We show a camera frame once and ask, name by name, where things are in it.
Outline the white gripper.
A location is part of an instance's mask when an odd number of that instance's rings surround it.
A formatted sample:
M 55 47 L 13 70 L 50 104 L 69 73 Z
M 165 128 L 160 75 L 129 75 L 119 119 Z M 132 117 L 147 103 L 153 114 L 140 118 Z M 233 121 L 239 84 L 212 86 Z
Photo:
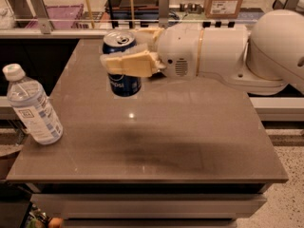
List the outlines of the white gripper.
M 100 56 L 101 64 L 109 74 L 151 77 L 162 70 L 171 79 L 196 77 L 200 24 L 176 24 L 166 30 L 135 28 L 130 32 L 135 36 L 137 46 Z M 157 52 L 150 51 L 148 48 L 154 48 L 156 42 Z

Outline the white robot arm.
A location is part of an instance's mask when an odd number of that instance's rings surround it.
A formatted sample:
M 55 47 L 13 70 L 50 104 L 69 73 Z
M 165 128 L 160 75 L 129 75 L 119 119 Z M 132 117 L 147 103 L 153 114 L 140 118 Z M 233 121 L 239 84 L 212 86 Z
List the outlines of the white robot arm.
M 115 30 L 109 38 L 125 40 L 128 35 L 136 46 L 100 57 L 110 74 L 206 77 L 256 95 L 274 95 L 286 86 L 304 92 L 304 16 L 294 11 L 268 12 L 252 28 L 179 23 L 170 28 Z

